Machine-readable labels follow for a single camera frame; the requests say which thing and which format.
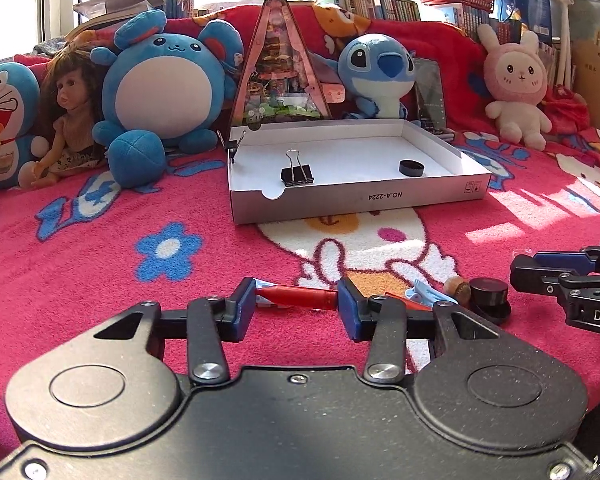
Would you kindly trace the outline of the white cardboard box tray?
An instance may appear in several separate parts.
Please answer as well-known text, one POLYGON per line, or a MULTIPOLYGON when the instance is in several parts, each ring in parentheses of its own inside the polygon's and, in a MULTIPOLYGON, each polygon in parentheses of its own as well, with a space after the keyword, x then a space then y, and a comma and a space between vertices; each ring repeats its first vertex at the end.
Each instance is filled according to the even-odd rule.
POLYGON ((237 224, 480 200, 491 179, 471 157, 406 120, 276 122, 228 135, 236 139, 242 129, 234 164, 227 157, 237 224), (286 188, 280 180, 290 148, 311 167, 312 184, 286 188), (400 174, 402 159, 422 162, 424 174, 400 174))

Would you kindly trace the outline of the brown acorn nut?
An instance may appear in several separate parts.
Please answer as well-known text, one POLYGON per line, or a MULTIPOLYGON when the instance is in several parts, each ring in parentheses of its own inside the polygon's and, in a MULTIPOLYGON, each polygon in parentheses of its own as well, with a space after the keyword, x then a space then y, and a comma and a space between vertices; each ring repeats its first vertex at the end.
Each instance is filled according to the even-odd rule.
POLYGON ((471 298, 471 288, 466 278, 451 276, 443 285, 443 292, 457 301, 463 307, 468 307, 471 298))

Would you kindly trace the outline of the light blue oval hair clip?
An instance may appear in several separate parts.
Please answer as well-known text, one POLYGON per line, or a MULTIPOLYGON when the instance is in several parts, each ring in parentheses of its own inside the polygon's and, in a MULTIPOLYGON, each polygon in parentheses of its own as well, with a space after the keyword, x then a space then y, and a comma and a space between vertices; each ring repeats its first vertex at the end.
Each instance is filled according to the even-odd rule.
MULTIPOLYGON (((257 290, 260 290, 262 288, 274 287, 275 284, 271 282, 257 280, 256 286, 257 290)), ((265 296, 262 296, 260 292, 257 293, 257 306, 260 308, 277 308, 277 304, 275 302, 269 300, 268 298, 265 298, 265 296)))

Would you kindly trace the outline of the blue round mouse plush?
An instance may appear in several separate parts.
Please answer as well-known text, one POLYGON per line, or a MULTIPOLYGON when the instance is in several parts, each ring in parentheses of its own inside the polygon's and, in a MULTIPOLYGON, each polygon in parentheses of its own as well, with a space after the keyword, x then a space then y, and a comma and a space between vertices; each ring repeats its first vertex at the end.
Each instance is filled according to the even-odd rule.
POLYGON ((92 136, 122 188, 159 180, 169 148, 187 155, 213 150, 218 135, 211 126, 237 89, 244 44, 232 24, 212 20, 191 37, 167 32, 167 21, 161 10, 145 11, 118 28, 113 49, 90 53, 106 68, 102 120, 92 136))

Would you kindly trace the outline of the pink bunny plush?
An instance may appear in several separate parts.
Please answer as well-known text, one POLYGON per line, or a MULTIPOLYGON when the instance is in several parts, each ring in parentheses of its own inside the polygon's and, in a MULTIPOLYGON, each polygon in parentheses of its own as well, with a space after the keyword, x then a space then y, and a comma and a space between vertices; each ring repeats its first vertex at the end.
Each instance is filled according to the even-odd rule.
POLYGON ((486 117, 495 122, 498 135, 505 142, 544 151, 544 134, 553 125, 538 107, 547 92, 538 36, 526 30, 519 44, 500 44, 490 25, 480 25, 477 32, 486 48, 483 76, 493 98, 486 106, 486 117))

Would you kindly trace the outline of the red cartoon blanket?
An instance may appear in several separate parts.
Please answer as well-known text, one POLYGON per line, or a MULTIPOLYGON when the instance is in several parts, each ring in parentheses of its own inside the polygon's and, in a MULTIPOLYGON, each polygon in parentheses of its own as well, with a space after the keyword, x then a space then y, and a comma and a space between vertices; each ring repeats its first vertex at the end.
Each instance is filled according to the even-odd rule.
POLYGON ((181 308, 225 295, 246 276, 331 288, 350 278, 366 295, 403 295, 413 280, 506 280, 514 255, 600 242, 600 130, 577 120, 545 151, 500 140, 477 86, 483 48, 431 22, 347 25, 299 4, 311 50, 356 32, 399 39, 440 67, 455 143, 491 171, 482 200, 419 209, 235 226, 224 156, 178 157, 143 191, 105 170, 39 191, 0 192, 0 458, 18 443, 5 411, 12 374, 82 330, 143 299, 181 308))

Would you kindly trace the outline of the pink triangular diorama house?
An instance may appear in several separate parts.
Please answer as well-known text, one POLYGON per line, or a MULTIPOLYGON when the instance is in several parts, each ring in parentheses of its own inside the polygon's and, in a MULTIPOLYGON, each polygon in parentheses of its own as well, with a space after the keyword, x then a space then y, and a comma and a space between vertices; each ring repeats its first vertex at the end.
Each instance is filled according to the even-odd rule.
POLYGON ((332 117, 328 94, 341 84, 321 84, 288 0, 264 0, 242 64, 230 124, 257 129, 274 122, 332 117))

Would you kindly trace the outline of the brown haired doll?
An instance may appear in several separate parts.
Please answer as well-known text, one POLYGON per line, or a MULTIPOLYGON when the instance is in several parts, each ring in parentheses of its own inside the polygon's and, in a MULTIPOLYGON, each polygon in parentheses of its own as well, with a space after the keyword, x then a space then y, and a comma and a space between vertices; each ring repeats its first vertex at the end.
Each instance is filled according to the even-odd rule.
POLYGON ((104 68, 87 46, 64 47, 47 65, 41 90, 40 118, 52 143, 32 169, 32 186, 58 181, 102 166, 105 148, 93 138, 102 120, 104 68))

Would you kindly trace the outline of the Doraemon plush toy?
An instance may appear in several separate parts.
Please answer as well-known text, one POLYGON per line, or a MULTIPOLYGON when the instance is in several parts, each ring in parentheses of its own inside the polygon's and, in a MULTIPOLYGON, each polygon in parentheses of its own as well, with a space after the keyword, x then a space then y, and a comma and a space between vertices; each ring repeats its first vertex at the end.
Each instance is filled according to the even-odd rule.
POLYGON ((50 149, 34 132, 40 86, 30 68, 0 64, 0 190, 30 188, 33 167, 50 149))

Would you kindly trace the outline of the red plastic clip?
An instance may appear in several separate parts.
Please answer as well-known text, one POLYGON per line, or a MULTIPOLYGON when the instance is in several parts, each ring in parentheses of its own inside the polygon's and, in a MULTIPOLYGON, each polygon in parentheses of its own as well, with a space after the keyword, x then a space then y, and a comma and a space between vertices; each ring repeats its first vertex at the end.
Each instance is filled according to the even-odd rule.
POLYGON ((338 306, 338 294, 334 290, 275 285, 258 292, 275 302, 277 307, 335 311, 338 306))
POLYGON ((414 311, 425 311, 428 312, 431 310, 430 307, 425 306, 424 304, 420 304, 417 301, 413 301, 411 299, 408 299, 406 297, 401 297, 395 294, 392 294, 391 292, 386 292, 386 296, 395 300, 400 301, 401 304, 404 305, 404 307, 407 308, 407 310, 414 310, 414 311))

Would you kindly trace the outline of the black round cap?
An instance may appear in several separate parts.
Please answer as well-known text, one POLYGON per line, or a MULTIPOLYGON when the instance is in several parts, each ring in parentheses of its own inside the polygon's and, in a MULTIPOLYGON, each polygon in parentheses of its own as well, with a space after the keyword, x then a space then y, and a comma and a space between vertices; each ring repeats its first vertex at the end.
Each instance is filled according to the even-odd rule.
POLYGON ((508 285, 497 278, 472 278, 469 282, 471 310, 495 325, 505 323, 512 313, 508 285))
POLYGON ((402 159, 399 162, 400 174, 405 177, 418 178, 424 174, 425 166, 422 162, 414 159, 402 159))

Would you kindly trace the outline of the light blue duckbill hair clip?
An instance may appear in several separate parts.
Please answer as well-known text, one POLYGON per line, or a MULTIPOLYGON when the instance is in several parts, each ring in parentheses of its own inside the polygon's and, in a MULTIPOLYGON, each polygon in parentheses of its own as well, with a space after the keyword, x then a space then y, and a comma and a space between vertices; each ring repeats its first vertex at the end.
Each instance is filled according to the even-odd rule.
POLYGON ((426 282, 421 280, 415 280, 413 282, 412 287, 405 291, 405 298, 428 308, 431 308, 439 301, 457 304, 457 301, 453 297, 445 295, 443 292, 439 292, 437 289, 432 288, 426 282))

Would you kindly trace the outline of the blue Stitch plush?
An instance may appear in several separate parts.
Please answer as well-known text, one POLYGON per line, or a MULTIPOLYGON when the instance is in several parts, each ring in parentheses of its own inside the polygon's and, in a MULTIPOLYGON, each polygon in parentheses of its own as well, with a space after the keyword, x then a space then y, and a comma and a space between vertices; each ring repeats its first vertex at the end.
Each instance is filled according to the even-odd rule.
POLYGON ((336 60, 311 52, 312 60, 334 70, 356 106, 347 119, 403 119, 401 99, 415 83, 415 64, 403 44, 384 34, 349 41, 336 60))

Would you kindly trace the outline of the large black binder clip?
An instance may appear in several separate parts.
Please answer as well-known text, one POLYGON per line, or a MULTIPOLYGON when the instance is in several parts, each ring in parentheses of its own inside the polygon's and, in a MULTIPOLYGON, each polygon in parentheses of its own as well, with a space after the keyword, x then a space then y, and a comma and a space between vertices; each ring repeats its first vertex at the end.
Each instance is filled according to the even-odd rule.
POLYGON ((280 180, 286 188, 295 186, 309 185, 314 182, 314 177, 309 165, 302 164, 300 160, 300 151, 290 148, 285 153, 288 159, 288 165, 280 170, 280 180))

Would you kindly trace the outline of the black smartphone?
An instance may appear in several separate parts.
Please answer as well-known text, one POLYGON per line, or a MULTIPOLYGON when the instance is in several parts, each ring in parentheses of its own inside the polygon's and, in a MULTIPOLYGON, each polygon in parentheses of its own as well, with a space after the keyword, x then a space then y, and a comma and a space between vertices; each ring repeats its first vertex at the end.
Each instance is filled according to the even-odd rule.
POLYGON ((446 124, 442 79, 436 61, 414 58, 417 120, 426 131, 446 142, 455 138, 455 132, 446 124))

